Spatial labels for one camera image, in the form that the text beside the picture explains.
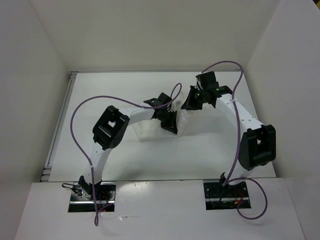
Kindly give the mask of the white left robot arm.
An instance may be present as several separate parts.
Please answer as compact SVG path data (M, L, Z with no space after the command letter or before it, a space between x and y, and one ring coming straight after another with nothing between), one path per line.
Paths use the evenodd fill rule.
M88 200L94 200L99 196L102 173L111 151L122 141L127 128L130 125L148 121L159 120L161 128L177 134L177 111L171 110L171 98L161 93L157 98L143 101L141 104L133 103L118 97L115 100L127 103L131 107L116 108L108 106L93 126L93 148L88 156L88 166L80 176L78 184L81 193Z

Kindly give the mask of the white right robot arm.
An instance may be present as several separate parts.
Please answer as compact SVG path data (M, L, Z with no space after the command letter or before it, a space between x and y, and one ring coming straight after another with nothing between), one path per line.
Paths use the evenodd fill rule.
M196 76L196 84L190 87L181 109L197 111L204 104L219 110L237 130L235 159L219 180L220 193L229 197L252 170L276 158L276 129L253 117L235 98L234 89L219 85L213 71Z

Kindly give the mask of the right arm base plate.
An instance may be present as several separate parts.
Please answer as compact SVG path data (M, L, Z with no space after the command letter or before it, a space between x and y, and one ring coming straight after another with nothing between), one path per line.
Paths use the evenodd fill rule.
M247 185L241 182L222 187L219 181L203 182L206 210L250 209L251 203Z

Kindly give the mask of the white pleated skirt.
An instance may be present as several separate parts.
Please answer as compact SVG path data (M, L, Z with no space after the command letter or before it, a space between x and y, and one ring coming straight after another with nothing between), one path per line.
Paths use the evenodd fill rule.
M197 111L181 109L181 106L186 100L187 93L182 91L170 108L171 112L176 112L176 118L173 123L176 124L177 133L165 129L164 124L161 125L161 121L158 119L144 120L132 125L138 141L145 142L178 138L186 135L187 131L191 128L191 125L197 122Z

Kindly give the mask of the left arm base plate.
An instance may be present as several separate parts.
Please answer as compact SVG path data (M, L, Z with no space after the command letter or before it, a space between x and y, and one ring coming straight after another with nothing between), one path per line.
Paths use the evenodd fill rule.
M75 183L62 183L65 189L70 189L69 213L89 213L95 212L94 201L81 187ZM102 182L96 192L97 210L100 212L114 212L116 198L116 185Z

